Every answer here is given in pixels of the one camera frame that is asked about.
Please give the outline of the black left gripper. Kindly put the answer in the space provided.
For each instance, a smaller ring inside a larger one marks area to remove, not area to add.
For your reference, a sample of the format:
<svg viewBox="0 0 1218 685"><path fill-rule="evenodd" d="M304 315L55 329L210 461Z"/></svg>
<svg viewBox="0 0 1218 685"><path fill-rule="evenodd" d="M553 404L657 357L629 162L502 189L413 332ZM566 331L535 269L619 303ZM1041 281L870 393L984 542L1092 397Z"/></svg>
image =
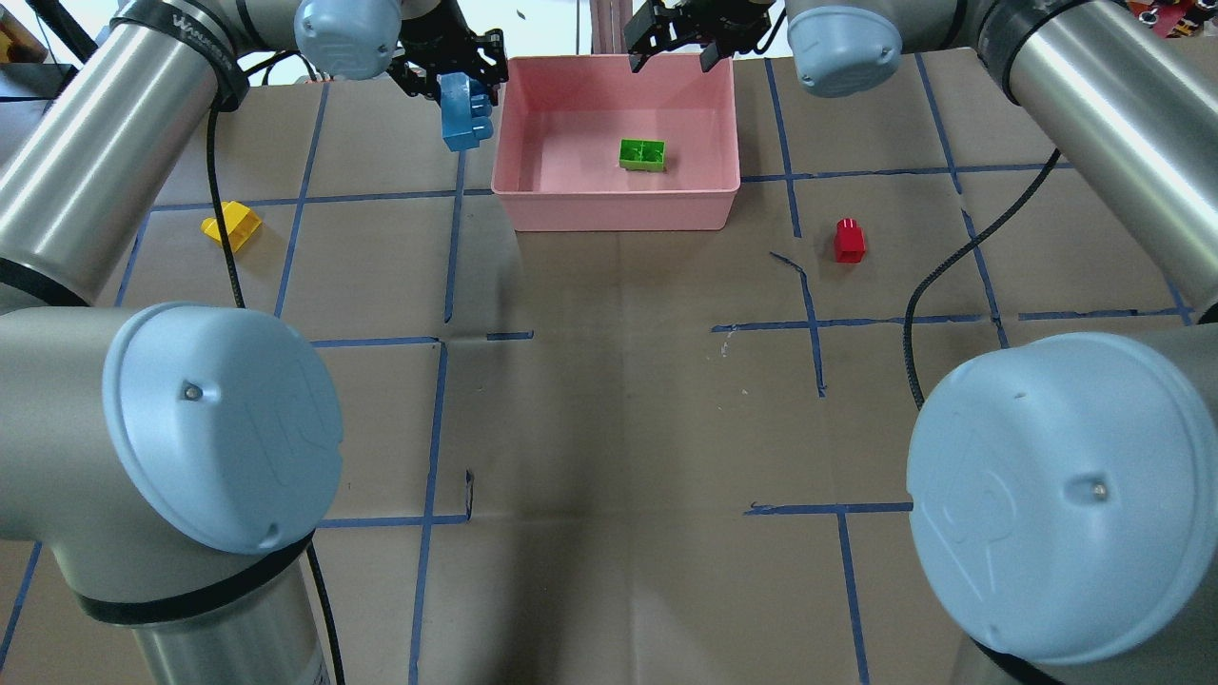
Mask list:
<svg viewBox="0 0 1218 685"><path fill-rule="evenodd" d="M401 1L400 55L391 59L390 78L408 96L438 96L438 78L462 73L493 96L505 83L504 35L501 28L477 34L457 1Z"/></svg>

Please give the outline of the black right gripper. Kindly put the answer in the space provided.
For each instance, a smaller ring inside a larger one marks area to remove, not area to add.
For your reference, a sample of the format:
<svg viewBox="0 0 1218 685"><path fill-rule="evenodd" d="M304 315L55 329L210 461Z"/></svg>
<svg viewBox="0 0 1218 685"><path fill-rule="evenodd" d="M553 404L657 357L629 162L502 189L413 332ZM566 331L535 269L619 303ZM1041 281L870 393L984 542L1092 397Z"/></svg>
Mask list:
<svg viewBox="0 0 1218 685"><path fill-rule="evenodd" d="M622 27L632 73L661 51L700 45L700 68L753 52L773 26L773 1L648 1L652 17L632 17Z"/></svg>

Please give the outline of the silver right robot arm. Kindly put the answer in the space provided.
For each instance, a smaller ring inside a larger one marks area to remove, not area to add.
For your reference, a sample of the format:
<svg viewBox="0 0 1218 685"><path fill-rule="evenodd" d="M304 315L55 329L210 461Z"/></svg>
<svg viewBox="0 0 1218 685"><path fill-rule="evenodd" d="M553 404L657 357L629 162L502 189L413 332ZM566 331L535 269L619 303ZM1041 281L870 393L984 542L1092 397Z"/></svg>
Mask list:
<svg viewBox="0 0 1218 685"><path fill-rule="evenodd" d="M1216 681L1216 84L1122 1L788 1L797 78L843 98L905 52L971 48L1188 301L1197 324L1078 332L926 392L911 535L963 630L963 684Z"/></svg>

